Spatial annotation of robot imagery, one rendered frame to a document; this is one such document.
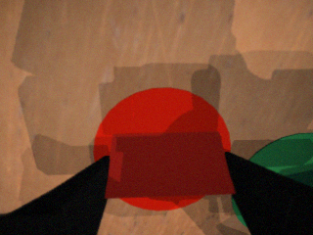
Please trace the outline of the red circle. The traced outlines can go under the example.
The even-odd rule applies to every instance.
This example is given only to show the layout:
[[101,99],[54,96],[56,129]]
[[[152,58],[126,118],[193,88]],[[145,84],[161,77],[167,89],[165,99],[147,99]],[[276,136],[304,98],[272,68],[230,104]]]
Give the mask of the red circle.
[[[211,132],[220,134],[231,153],[227,125],[202,97],[178,88],[158,87],[136,92],[117,103],[102,120],[94,140],[94,162],[111,153],[114,134]],[[123,202],[149,211],[171,211],[204,196],[126,198]]]

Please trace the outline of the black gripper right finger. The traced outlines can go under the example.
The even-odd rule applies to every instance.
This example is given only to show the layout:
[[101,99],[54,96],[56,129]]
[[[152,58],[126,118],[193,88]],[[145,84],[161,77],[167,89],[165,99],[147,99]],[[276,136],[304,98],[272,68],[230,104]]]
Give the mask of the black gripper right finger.
[[251,235],[313,235],[313,187],[230,152],[225,159]]

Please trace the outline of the green block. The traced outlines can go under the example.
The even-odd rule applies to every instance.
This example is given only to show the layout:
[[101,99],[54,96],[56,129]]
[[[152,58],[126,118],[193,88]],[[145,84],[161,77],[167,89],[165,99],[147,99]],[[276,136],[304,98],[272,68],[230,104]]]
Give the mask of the green block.
[[289,174],[286,176],[289,178],[292,178],[295,181],[298,181],[300,183],[313,187],[313,170]]

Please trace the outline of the green circle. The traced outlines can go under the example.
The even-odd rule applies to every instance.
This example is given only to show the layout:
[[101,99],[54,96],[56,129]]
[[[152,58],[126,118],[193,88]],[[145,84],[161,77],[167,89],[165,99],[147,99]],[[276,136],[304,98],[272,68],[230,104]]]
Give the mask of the green circle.
[[[274,140],[248,160],[282,175],[313,170],[313,132],[295,133]],[[231,201],[236,217],[247,228],[232,195]]]

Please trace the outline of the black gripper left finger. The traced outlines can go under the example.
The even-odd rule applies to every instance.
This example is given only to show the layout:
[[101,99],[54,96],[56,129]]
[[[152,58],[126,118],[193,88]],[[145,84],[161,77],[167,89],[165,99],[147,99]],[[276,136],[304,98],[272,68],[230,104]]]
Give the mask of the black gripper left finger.
[[0,235],[97,235],[109,168],[110,156],[103,156],[31,202],[0,213]]

